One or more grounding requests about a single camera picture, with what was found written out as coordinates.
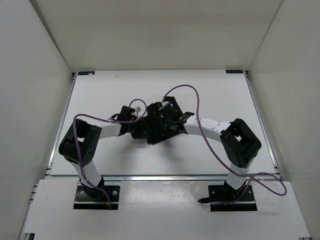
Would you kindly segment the black pleated skirt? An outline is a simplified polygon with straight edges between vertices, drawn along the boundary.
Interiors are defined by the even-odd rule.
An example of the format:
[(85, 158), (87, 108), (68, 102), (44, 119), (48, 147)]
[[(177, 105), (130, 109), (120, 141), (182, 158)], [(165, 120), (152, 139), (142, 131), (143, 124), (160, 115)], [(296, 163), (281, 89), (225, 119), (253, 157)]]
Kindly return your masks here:
[(177, 104), (156, 102), (147, 107), (147, 116), (130, 127), (133, 139), (146, 139), (155, 145), (181, 133), (186, 133), (184, 124), (193, 116), (192, 112), (182, 112)]

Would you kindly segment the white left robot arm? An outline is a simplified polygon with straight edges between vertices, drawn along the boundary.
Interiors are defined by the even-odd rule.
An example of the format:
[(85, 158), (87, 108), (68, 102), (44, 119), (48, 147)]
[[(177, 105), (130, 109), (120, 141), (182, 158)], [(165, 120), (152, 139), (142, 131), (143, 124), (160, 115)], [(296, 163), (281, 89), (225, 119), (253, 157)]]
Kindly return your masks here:
[(93, 161), (99, 140), (128, 133), (131, 125), (141, 119), (140, 111), (139, 107), (124, 105), (120, 113), (108, 119), (84, 113), (73, 117), (58, 152), (75, 168), (81, 184), (93, 199), (101, 198), (105, 192), (104, 179)]

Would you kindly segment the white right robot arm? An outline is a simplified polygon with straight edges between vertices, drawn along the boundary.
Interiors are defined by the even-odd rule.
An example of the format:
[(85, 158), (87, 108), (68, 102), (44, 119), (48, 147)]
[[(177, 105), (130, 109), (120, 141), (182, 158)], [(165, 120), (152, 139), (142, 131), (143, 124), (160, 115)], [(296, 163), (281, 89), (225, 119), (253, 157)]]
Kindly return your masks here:
[(229, 200), (240, 197), (252, 161), (262, 147), (246, 122), (240, 118), (231, 122), (217, 121), (201, 118), (197, 113), (183, 113), (174, 97), (166, 97), (156, 105), (159, 127), (164, 136), (183, 133), (202, 136), (205, 140), (211, 139), (223, 145), (230, 161), (224, 195)]

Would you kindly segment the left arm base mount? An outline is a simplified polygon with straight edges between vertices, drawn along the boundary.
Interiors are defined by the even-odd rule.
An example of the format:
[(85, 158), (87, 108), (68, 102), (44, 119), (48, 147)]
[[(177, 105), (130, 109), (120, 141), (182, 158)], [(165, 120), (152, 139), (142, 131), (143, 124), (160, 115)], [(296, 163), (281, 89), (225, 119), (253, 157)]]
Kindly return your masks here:
[(109, 197), (97, 190), (89, 190), (87, 186), (78, 184), (75, 192), (73, 208), (75, 210), (118, 210), (120, 199), (120, 185), (104, 184), (105, 192)]

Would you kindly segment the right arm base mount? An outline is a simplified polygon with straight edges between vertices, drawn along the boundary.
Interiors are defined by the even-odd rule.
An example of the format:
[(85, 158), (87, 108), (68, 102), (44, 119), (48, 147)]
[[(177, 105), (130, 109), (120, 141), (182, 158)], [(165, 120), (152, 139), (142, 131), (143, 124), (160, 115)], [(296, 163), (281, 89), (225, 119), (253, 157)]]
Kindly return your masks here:
[(210, 204), (211, 212), (255, 212), (258, 210), (253, 188), (245, 183), (239, 190), (234, 190), (226, 183), (223, 185), (209, 185), (208, 197), (197, 201)]

